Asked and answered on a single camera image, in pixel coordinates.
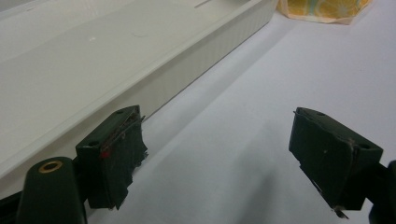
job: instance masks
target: round hole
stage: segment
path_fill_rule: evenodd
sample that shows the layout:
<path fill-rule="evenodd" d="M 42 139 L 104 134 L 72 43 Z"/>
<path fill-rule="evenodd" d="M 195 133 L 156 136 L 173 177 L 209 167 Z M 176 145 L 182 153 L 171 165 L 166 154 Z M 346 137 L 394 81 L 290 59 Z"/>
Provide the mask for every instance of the round hole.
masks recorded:
<path fill-rule="evenodd" d="M 99 142 L 98 142 L 98 141 L 92 141 L 92 142 L 90 142 L 90 143 L 88 144 L 88 146 L 90 146 L 90 147 L 95 147 L 95 146 L 97 146 L 97 145 L 99 145 Z"/>
<path fill-rule="evenodd" d="M 367 145 L 367 144 L 358 144 L 358 146 L 361 147 L 361 148 L 366 148 L 366 149 L 370 148 L 370 146 Z"/>
<path fill-rule="evenodd" d="M 41 174 L 51 173 L 61 168 L 62 165 L 63 163 L 61 161 L 49 161 L 40 166 L 38 172 Z"/>

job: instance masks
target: black plastic part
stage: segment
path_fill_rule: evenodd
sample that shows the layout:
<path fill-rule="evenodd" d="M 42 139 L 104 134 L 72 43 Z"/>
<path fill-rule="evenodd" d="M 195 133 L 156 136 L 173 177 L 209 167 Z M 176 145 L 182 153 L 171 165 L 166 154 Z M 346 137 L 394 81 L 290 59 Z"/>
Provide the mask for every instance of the black plastic part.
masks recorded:
<path fill-rule="evenodd" d="M 72 160 L 51 158 L 29 170 L 16 223 L 87 223 Z"/>
<path fill-rule="evenodd" d="M 327 204 L 339 212 L 361 210 L 366 177 L 383 149 L 323 113 L 298 107 L 290 152 Z"/>
<path fill-rule="evenodd" d="M 111 114 L 77 146 L 91 208 L 120 208 L 132 183 L 132 172 L 147 157 L 139 106 Z"/>
<path fill-rule="evenodd" d="M 0 223 L 13 224 L 16 221 L 21 192 L 0 200 Z"/>
<path fill-rule="evenodd" d="M 368 176 L 367 198 L 373 203 L 370 212 L 371 224 L 396 223 L 396 161 L 388 169 L 381 164 Z"/>

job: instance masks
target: brass insert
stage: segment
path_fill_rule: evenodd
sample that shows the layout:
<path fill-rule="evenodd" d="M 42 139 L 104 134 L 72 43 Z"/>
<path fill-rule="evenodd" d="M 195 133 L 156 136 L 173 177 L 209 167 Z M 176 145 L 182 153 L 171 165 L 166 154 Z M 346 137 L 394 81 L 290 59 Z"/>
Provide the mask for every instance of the brass insert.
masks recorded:
<path fill-rule="evenodd" d="M 49 161 L 40 166 L 38 172 L 41 174 L 51 173 L 61 168 L 62 164 L 63 163 L 61 161 Z"/>

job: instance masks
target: white plastic tray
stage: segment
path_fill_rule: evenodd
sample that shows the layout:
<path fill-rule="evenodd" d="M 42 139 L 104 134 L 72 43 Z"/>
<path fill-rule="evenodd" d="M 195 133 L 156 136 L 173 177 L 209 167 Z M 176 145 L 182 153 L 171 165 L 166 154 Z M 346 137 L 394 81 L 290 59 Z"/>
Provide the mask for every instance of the white plastic tray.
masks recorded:
<path fill-rule="evenodd" d="M 112 111 L 141 105 L 151 115 L 264 26 L 275 6 L 53 0 L 1 12 L 0 196 L 20 189 L 36 162 L 74 157 Z"/>

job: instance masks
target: crumpled paper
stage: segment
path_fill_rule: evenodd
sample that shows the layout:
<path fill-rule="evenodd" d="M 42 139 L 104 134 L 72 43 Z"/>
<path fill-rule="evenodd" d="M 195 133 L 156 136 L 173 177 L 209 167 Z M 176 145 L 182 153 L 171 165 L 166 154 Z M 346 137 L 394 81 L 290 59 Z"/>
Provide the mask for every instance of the crumpled paper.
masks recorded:
<path fill-rule="evenodd" d="M 372 0 L 279 0 L 285 16 L 303 21 L 350 24 Z"/>

